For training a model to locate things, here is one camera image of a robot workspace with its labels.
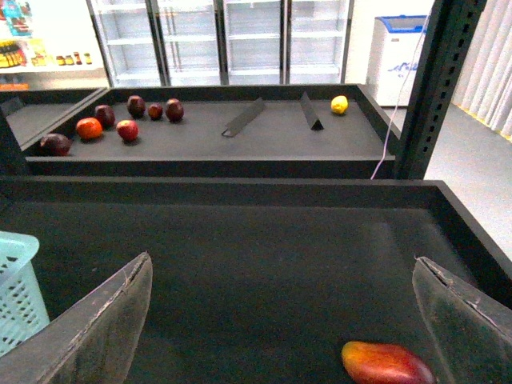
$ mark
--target freezer lid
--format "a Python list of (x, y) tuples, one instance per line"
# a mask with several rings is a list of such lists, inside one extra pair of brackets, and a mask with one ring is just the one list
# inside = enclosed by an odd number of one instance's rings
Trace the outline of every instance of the freezer lid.
[(417, 34), (422, 31), (426, 15), (423, 16), (377, 16), (390, 34)]

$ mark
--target plastic basket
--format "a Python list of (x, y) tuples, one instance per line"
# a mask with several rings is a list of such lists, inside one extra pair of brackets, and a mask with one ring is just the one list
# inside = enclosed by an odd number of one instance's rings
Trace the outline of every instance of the plastic basket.
[(0, 231), (0, 356), (50, 323), (30, 260), (34, 236)]

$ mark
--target yellow lemon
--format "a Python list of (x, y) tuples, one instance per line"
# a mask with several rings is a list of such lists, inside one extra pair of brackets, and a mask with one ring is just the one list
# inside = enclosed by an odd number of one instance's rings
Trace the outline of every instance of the yellow lemon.
[(349, 107), (349, 101), (345, 96), (336, 96), (333, 101), (330, 102), (330, 109), (336, 114), (345, 114)]

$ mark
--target red mango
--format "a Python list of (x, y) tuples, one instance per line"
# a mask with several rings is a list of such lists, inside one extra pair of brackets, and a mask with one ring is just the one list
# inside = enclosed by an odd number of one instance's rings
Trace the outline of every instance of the red mango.
[(348, 342), (343, 365), (357, 384), (435, 384), (429, 367), (403, 346)]

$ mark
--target glass door refrigerator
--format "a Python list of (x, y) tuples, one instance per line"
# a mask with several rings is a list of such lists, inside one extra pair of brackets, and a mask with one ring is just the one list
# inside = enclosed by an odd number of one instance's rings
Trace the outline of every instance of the glass door refrigerator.
[(350, 0), (87, 0), (112, 86), (343, 80)]
[(351, 2), (290, 0), (290, 5), (288, 82), (343, 82)]
[(229, 84), (282, 83), (284, 3), (224, 2)]
[(214, 1), (158, 0), (157, 7), (167, 85), (220, 85)]
[(166, 84), (154, 17), (145, 0), (89, 0), (112, 86)]

